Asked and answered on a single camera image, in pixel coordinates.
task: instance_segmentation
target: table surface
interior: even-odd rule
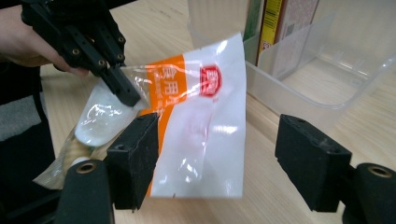
[[[192,50],[187,0],[139,0],[112,10],[126,36],[127,64],[146,64]],[[56,154],[77,124],[96,77],[74,77],[43,66],[42,85]],[[353,153],[352,165],[373,162],[396,170],[396,74],[382,76],[328,135]],[[341,223],[311,212],[276,161],[279,116],[247,96],[242,199],[147,198],[137,212],[115,211],[116,223]]]

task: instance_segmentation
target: orange label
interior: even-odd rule
[[[158,113],[159,154],[163,148],[166,126],[171,117],[173,106],[187,98],[187,80],[183,55],[152,63],[146,66],[149,83],[151,108],[142,115]]]

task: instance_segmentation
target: transparent plastic container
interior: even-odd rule
[[[233,6],[224,5],[223,10],[228,7]],[[396,28],[392,25],[396,18],[391,12],[396,10],[394,1],[351,1],[339,9],[266,49],[259,58],[259,37],[245,41],[247,92],[277,114],[306,119],[322,131],[329,130],[396,61]],[[381,17],[370,16],[384,10],[388,13]],[[200,22],[200,31],[195,29],[196,22]],[[227,26],[213,38],[203,21],[191,17],[194,46],[201,47],[235,31]]]

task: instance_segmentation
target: white plastic bag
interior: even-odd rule
[[[117,137],[137,110],[148,106],[148,99],[151,108],[141,114],[160,115],[160,157],[148,196],[242,197],[246,133],[242,36],[122,71],[142,102],[134,108],[125,106],[100,81],[61,156],[36,183],[61,189],[71,161],[80,161],[74,155],[102,160],[106,152],[99,146]],[[77,150],[69,151],[70,146]]]
[[[246,70],[241,35],[128,67],[160,116],[160,158],[148,195],[242,197]]]

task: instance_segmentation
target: black clamp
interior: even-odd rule
[[[317,212],[345,206],[345,224],[396,221],[396,172],[382,165],[349,165],[352,153],[309,122],[281,115],[276,157],[306,204]]]
[[[104,161],[82,161],[67,171],[55,223],[114,223],[116,209],[139,209],[159,157],[158,115],[132,121]]]
[[[125,37],[104,0],[22,0],[22,20],[72,67],[101,77],[122,103],[134,106],[139,94],[120,70]]]

